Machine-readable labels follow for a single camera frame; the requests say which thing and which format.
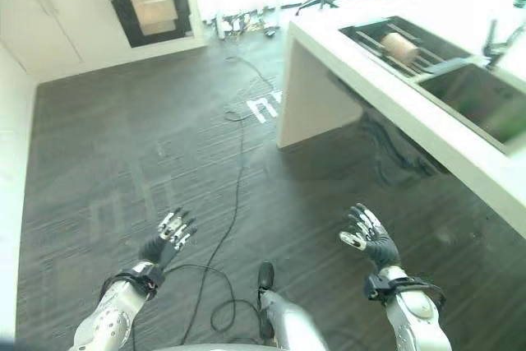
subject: white counter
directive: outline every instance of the white counter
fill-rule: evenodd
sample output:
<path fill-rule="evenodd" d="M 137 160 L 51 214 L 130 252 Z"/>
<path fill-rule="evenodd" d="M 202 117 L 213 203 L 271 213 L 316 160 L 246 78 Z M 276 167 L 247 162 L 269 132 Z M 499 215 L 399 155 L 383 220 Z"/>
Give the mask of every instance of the white counter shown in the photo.
<path fill-rule="evenodd" d="M 350 98 L 344 99 L 344 95 L 336 94 L 334 87 L 325 85 L 327 94 L 324 95 L 320 91 L 325 86 L 309 86 L 308 81 L 314 76 L 306 76 L 307 69 L 315 67 L 315 63 L 309 63 L 315 58 L 526 237 L 526 147 L 511 156 L 502 154 L 338 32 L 339 28 L 371 18 L 396 15 L 475 54 L 480 54 L 487 35 L 489 12 L 467 10 L 462 14 L 461 7 L 446 11 L 437 5 L 422 8 L 402 0 L 356 0 L 346 2 L 344 8 L 324 10 L 292 21 L 288 33 L 278 146 L 294 144 L 359 117 L 356 104 Z M 516 74 L 515 68 L 520 64 L 525 43 L 523 37 L 516 44 L 518 47 L 502 61 L 501 72 Z M 302 84 L 296 84 L 296 79 L 302 79 Z M 303 110 L 314 105 L 319 111 Z"/>

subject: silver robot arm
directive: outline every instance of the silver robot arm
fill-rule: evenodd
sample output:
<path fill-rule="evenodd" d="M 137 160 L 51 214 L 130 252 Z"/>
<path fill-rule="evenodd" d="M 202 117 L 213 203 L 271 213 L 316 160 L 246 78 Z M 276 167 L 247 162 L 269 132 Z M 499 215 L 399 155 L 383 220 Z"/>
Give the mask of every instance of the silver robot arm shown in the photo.
<path fill-rule="evenodd" d="M 139 252 L 139 261 L 104 282 L 99 304 L 77 327 L 70 351 L 117 351 L 127 342 L 136 315 L 164 282 L 163 270 L 196 231 L 187 215 L 181 208 L 169 213 Z"/>
<path fill-rule="evenodd" d="M 397 349 L 450 351 L 450 342 L 438 322 L 436 304 L 423 292 L 438 291 L 441 306 L 445 302 L 441 290 L 404 272 L 395 243 L 368 208 L 356 204 L 348 218 L 350 229 L 340 232 L 339 237 L 346 244 L 365 252 L 376 265 L 378 274 L 368 277 L 365 294 L 370 300 L 385 305 L 387 318 L 396 336 Z"/>

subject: white wall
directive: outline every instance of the white wall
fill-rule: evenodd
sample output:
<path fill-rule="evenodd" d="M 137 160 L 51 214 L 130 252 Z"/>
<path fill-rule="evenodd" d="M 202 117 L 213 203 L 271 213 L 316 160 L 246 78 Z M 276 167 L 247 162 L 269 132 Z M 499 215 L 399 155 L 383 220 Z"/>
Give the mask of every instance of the white wall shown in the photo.
<path fill-rule="evenodd" d="M 0 337 L 14 337 L 25 171 L 36 82 L 0 43 Z"/>

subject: stainless steel sink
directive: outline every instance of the stainless steel sink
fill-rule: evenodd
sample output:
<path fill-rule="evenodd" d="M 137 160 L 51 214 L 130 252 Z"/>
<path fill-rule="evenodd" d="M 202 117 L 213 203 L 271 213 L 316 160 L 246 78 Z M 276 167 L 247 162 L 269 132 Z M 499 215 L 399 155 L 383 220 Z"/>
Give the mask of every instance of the stainless steel sink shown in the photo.
<path fill-rule="evenodd" d="M 460 65 L 417 85 L 428 99 L 504 152 L 526 132 L 526 95 L 483 67 Z"/>
<path fill-rule="evenodd" d="M 484 68 L 483 58 L 400 16 L 348 26 L 340 32 L 497 149 L 508 154 L 526 145 L 526 94 Z M 419 48 L 411 64 L 402 64 L 385 51 L 381 40 L 392 32 Z"/>

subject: dark carpet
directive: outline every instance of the dark carpet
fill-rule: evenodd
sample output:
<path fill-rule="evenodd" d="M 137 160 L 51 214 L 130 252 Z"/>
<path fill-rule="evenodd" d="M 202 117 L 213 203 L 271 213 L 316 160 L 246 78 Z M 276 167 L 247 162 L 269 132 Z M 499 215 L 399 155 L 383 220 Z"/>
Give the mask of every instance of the dark carpet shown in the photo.
<path fill-rule="evenodd" d="M 284 32 L 112 67 L 41 85 L 35 108 L 21 239 L 17 338 L 68 349 L 104 279 L 129 266 L 170 208 L 198 218 L 193 242 L 175 263 L 205 264 L 232 219 L 240 125 L 246 100 L 279 90 Z M 245 124 L 238 221 L 215 258 L 238 298 L 255 300 L 262 260 L 276 286 L 307 309 L 333 351 L 395 348 L 379 304 L 362 295 L 371 265 L 337 232 L 353 203 L 368 205 L 397 242 L 404 267 L 448 295 L 441 323 L 455 350 L 526 347 L 526 242 L 452 176 L 383 188 L 374 148 L 356 126 L 279 152 L 276 119 Z M 202 273 L 180 270 L 138 316 L 137 349 L 177 345 Z M 236 325 L 210 328 L 228 297 L 210 273 L 189 343 L 257 337 L 239 307 Z M 229 310 L 222 313 L 228 319 Z"/>

